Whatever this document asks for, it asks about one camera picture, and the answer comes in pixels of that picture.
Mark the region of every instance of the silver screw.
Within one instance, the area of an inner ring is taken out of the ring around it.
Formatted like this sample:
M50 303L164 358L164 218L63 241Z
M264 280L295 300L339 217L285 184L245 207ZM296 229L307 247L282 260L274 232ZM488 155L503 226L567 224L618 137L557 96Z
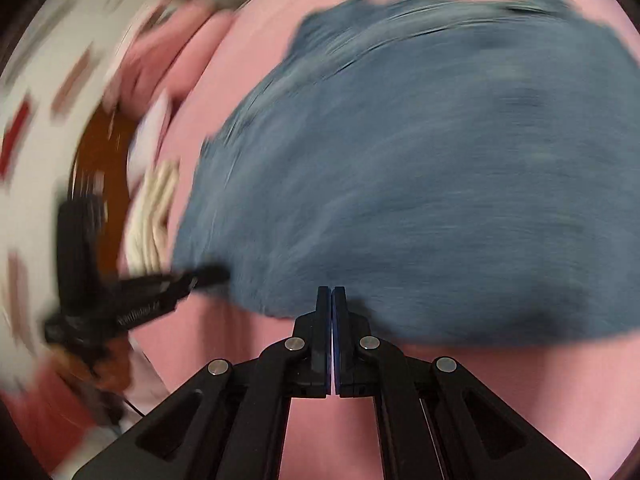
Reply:
M207 366L207 370L211 375L222 375L226 374L226 371L229 370L229 363L227 363L224 359L216 359L209 363Z
M372 335L366 335L360 340L360 346L365 350L375 350L380 346L380 339Z
M291 351L302 350L305 347L305 340L299 337L290 337L284 342L284 348Z
M451 357L441 357L436 361L436 366L438 370L447 374L455 372L456 368L458 368L458 364Z

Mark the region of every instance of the pink tablecloth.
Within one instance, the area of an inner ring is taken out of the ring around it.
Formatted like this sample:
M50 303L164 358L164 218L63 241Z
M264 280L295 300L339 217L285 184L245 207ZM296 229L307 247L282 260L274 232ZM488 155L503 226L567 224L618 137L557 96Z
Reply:
M171 239L188 200L202 140L280 61L302 17L340 1L252 0L238 13L162 148L161 159L180 159ZM588 17L609 23L640 59L640 37L615 0L574 2ZM309 310L313 307L314 298L309 298ZM290 320L267 319L192 295L176 313L137 330L135 337L173 390L209 360L256 357L291 328ZM640 333L562 348L406 350L423 358L455 356L594 480L609 478L640 438ZM377 456L369 399L293 402L280 478L379 479Z

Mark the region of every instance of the blue cloth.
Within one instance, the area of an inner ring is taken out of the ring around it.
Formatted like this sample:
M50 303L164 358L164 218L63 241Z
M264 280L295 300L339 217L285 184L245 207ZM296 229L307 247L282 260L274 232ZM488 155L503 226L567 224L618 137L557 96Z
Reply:
M292 317L343 285L377 334L548 344L640 326L640 92L563 0L348 0L202 147L174 267Z

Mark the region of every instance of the blue fabric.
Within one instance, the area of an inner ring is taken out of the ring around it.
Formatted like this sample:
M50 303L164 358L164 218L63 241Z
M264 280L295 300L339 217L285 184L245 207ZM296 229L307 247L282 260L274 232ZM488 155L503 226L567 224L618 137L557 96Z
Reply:
M349 0L202 148L174 267L292 317L346 287L375 333L540 344L637 328L638 66L563 0Z

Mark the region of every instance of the triangular cutout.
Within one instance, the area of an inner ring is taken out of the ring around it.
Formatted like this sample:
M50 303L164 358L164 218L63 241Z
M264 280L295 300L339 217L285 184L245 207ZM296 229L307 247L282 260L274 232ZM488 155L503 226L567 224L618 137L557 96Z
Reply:
M162 420L140 435L136 444L158 458L170 462L182 445L201 401L202 395L192 392Z
M525 446L526 438L518 428L502 418L481 396L467 390L463 398L489 458L500 460Z

